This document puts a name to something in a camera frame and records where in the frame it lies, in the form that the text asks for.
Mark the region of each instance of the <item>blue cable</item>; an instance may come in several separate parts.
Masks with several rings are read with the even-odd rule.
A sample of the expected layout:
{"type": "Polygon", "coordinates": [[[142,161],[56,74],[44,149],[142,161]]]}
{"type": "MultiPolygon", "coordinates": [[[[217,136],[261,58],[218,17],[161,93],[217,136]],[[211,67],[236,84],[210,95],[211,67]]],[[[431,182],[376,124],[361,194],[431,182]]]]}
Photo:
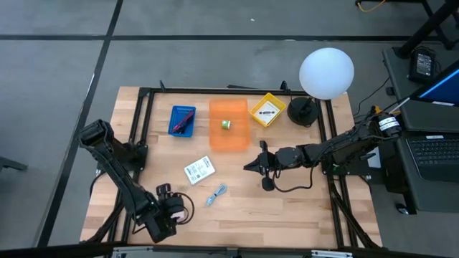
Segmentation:
{"type": "Polygon", "coordinates": [[[207,206],[210,206],[211,204],[213,204],[215,198],[216,198],[217,196],[221,196],[221,195],[224,194],[226,191],[227,191],[227,186],[226,186],[224,183],[222,183],[222,184],[218,187],[218,189],[215,191],[215,193],[212,194],[212,196],[210,196],[210,197],[207,199],[206,205],[207,205],[207,206]]]}

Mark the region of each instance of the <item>wooden tabletop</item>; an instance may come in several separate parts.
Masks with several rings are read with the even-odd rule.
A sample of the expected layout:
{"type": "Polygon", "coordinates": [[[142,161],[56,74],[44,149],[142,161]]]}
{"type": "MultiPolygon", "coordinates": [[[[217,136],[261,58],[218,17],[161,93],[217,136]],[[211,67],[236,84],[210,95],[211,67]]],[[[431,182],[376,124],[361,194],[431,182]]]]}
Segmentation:
{"type": "MultiPolygon", "coordinates": [[[[137,94],[138,87],[121,87],[118,93],[110,124],[116,138],[121,142],[128,139],[137,94]]],[[[250,118],[251,144],[246,151],[214,152],[209,147],[209,99],[216,97],[245,97],[249,109],[262,98],[261,95],[190,96],[179,93],[156,93],[154,96],[148,128],[147,164],[139,183],[152,193],[156,192],[159,184],[170,183],[172,191],[188,194],[196,206],[192,221],[187,225],[177,226],[176,236],[158,244],[336,248],[330,196],[326,177],[322,175],[320,166],[314,169],[312,189],[290,193],[264,191],[261,187],[262,176],[242,169],[245,164],[257,158],[260,153],[260,140],[265,140],[273,153],[281,147],[320,143],[318,123],[315,122],[310,128],[295,125],[285,111],[267,128],[250,118]],[[176,138],[167,134],[173,105],[192,105],[197,108],[191,138],[176,138]],[[209,156],[216,173],[192,186],[185,175],[184,167],[204,156],[209,156]],[[207,198],[221,183],[228,186],[227,192],[217,197],[211,206],[206,206],[207,198]]],[[[284,103],[290,102],[290,97],[278,97],[284,103]]],[[[347,95],[336,98],[332,105],[339,133],[350,129],[353,120],[347,95]]],[[[276,184],[280,188],[306,186],[309,184],[308,173],[309,170],[305,168],[284,171],[276,184]]],[[[369,236],[380,244],[368,186],[358,177],[349,176],[347,182],[354,216],[369,236]]],[[[87,210],[81,240],[91,237],[107,219],[113,210],[116,191],[117,188],[107,175],[99,178],[87,210]]],[[[116,239],[120,239],[123,216],[118,223],[116,239]]],[[[128,241],[131,244],[153,244],[145,230],[129,236],[128,241]]]]}

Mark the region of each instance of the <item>blue container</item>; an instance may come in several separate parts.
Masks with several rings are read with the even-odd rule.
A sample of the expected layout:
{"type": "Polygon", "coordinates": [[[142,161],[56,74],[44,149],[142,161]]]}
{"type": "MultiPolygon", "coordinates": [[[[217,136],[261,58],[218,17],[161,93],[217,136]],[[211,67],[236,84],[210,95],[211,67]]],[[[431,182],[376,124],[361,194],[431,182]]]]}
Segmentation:
{"type": "Polygon", "coordinates": [[[191,137],[193,135],[193,128],[194,128],[194,119],[196,117],[196,108],[195,107],[189,107],[189,106],[173,106],[172,107],[172,113],[171,113],[171,119],[169,120],[169,129],[167,130],[167,133],[176,136],[176,137],[191,137]],[[193,118],[188,124],[188,126],[185,128],[185,131],[183,133],[172,133],[172,129],[176,125],[182,121],[186,115],[190,111],[194,111],[193,118]]]}

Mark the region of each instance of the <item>white ball lamp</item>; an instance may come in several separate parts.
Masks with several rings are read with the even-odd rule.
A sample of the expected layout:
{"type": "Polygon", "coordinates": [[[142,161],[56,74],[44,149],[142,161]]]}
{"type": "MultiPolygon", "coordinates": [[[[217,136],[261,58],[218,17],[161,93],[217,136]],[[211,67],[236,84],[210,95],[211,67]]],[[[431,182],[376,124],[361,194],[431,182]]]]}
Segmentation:
{"type": "Polygon", "coordinates": [[[301,87],[311,97],[297,97],[288,106],[288,116],[296,124],[310,126],[318,117],[312,97],[330,100],[345,93],[354,78],[354,64],[343,51],[332,47],[310,53],[300,68],[301,87]]]}

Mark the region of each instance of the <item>small green cylinder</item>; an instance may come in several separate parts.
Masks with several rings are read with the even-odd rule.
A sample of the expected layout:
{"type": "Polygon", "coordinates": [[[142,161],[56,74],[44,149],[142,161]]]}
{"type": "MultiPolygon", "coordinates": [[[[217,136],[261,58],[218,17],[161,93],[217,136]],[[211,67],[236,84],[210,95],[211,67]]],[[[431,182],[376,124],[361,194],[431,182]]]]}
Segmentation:
{"type": "Polygon", "coordinates": [[[229,120],[223,120],[222,121],[222,128],[223,129],[227,129],[227,130],[230,129],[230,125],[231,125],[231,121],[229,121],[229,120]]]}

